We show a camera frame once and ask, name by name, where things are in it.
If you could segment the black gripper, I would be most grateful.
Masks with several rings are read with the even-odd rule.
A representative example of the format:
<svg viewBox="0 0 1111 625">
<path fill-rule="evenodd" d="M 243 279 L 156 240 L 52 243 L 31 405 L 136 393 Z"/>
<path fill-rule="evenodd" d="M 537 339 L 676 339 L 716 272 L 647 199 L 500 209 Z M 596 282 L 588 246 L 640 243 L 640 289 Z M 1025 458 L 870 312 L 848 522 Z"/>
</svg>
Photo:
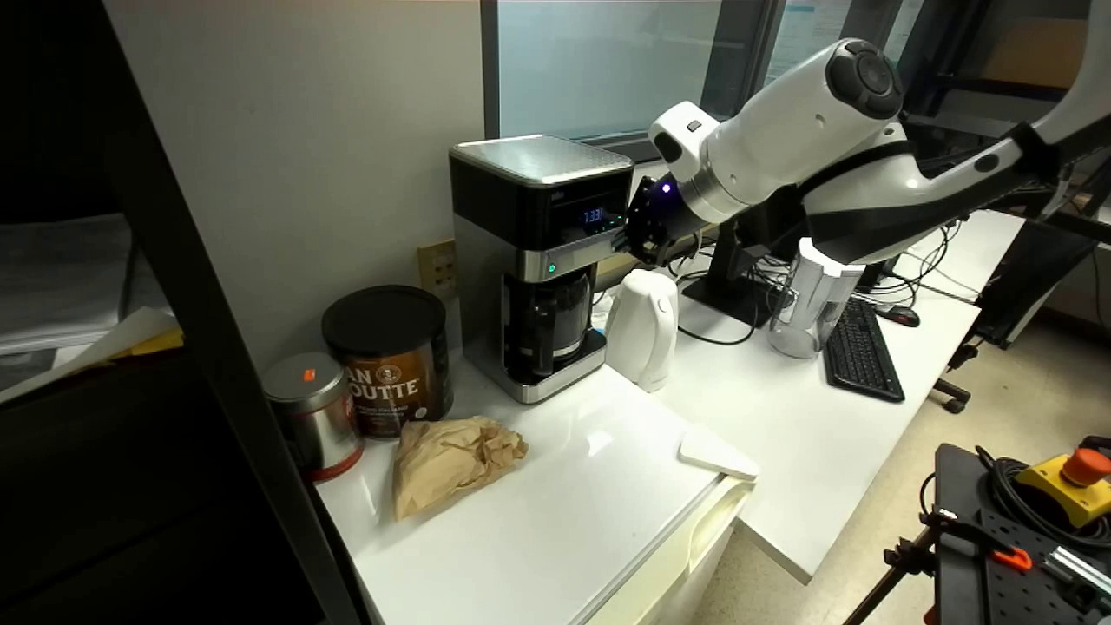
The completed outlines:
<svg viewBox="0 0 1111 625">
<path fill-rule="evenodd" d="M 642 178 L 626 221 L 626 246 L 650 264 L 668 261 L 685 235 L 694 233 L 694 211 L 687 209 L 680 185 L 662 174 Z"/>
</svg>

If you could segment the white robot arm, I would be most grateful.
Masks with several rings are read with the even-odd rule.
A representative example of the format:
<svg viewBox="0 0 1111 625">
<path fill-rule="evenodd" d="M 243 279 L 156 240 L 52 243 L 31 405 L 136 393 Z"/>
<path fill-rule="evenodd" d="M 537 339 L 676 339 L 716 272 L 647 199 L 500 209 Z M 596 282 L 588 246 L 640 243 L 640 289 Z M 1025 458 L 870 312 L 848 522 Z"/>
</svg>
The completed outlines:
<svg viewBox="0 0 1111 625">
<path fill-rule="evenodd" d="M 626 246 L 662 261 L 685 235 L 787 191 L 826 255 L 876 264 L 1018 186 L 1055 185 L 1109 134 L 1109 27 L 1111 2 L 1091 0 L 1080 73 L 1061 102 L 935 178 L 900 122 L 896 67 L 863 39 L 811 52 L 724 122 L 676 102 L 650 126 L 668 174 L 632 199 Z"/>
</svg>

